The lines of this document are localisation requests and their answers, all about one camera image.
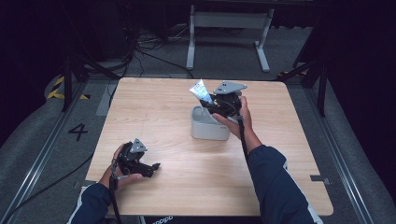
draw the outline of dark blue sleeve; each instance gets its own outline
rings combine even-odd
[[[110,191],[102,184],[88,186],[79,196],[75,212],[67,224],[106,223]]]
[[[308,201],[284,168],[285,162],[273,147],[256,147],[248,155],[262,223],[314,223]]]

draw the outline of light wood table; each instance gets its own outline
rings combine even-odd
[[[96,147],[87,180],[99,180],[114,151],[139,138],[148,151],[142,162],[160,162],[152,178],[118,192],[122,215],[259,216],[241,142],[191,137],[190,93],[195,79],[123,78],[120,80]],[[288,159],[289,172],[316,211],[332,214],[323,182],[312,182],[318,167],[288,90],[280,82],[242,81],[253,128],[267,146]],[[212,92],[221,80],[204,80]]]

